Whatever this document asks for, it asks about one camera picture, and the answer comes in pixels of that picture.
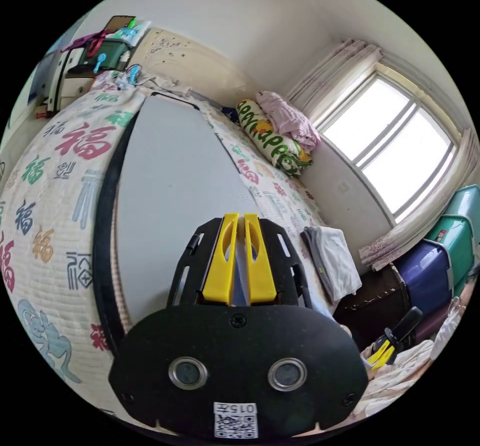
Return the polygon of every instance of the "mattress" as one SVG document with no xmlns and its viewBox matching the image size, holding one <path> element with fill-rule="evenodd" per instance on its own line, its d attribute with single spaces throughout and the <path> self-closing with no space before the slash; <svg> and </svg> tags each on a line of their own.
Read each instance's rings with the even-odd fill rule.
<svg viewBox="0 0 480 446">
<path fill-rule="evenodd" d="M 92 251 L 97 197 L 105 170 L 129 120 L 151 93 L 133 86 L 119 91 L 111 73 L 98 76 L 89 93 L 38 133 L 0 196 L 1 272 L 30 339 L 80 397 L 140 427 L 145 426 L 125 412 L 108 382 L 113 356 L 93 292 Z M 323 225 L 312 196 L 298 179 L 289 179 L 259 157 L 243 131 L 218 110 L 204 101 L 190 101 L 199 107 L 231 157 L 229 165 L 236 168 L 260 214 L 286 229 L 303 257 L 312 299 L 326 304 L 300 240 L 306 225 Z M 107 245 L 111 278 L 126 332 L 132 320 L 118 268 L 116 210 L 114 207 L 111 224 L 105 227 L 112 232 Z"/>
</svg>

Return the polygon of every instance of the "black handle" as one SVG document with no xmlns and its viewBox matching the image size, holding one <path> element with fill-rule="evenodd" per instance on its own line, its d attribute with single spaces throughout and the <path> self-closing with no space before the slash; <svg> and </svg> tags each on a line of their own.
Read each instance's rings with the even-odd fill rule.
<svg viewBox="0 0 480 446">
<path fill-rule="evenodd" d="M 424 314 L 414 306 L 391 331 L 396 341 L 402 342 L 419 325 L 423 315 Z"/>
</svg>

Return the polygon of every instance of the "folded towel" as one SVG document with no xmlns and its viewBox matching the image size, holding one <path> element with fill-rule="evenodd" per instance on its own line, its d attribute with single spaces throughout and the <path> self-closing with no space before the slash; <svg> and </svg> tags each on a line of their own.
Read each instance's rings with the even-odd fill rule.
<svg viewBox="0 0 480 446">
<path fill-rule="evenodd" d="M 300 236 L 332 303 L 355 294 L 362 281 L 343 232 L 330 227 L 306 227 Z"/>
</svg>

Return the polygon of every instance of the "qr code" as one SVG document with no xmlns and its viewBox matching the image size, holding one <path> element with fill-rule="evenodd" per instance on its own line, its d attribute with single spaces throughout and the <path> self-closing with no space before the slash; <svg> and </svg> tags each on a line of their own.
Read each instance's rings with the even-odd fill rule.
<svg viewBox="0 0 480 446">
<path fill-rule="evenodd" d="M 215 437 L 258 438 L 257 408 L 253 404 L 215 403 Z"/>
<path fill-rule="evenodd" d="M 258 437 L 257 418 L 240 414 L 216 414 L 215 436 L 236 439 L 256 438 Z"/>
</svg>

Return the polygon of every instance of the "curtain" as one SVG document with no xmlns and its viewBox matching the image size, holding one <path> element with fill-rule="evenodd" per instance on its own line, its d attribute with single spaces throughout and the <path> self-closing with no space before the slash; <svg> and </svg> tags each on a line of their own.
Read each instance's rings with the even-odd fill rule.
<svg viewBox="0 0 480 446">
<path fill-rule="evenodd" d="M 476 134 L 466 130 L 458 153 L 442 182 L 427 200 L 388 234 L 360 249 L 362 264 L 379 271 L 418 244 L 435 226 L 456 190 L 462 187 L 480 161 Z"/>
<path fill-rule="evenodd" d="M 359 79 L 383 57 L 380 47 L 349 39 L 336 46 L 287 94 L 286 99 L 316 125 L 339 102 L 346 91 L 359 85 Z"/>
</svg>

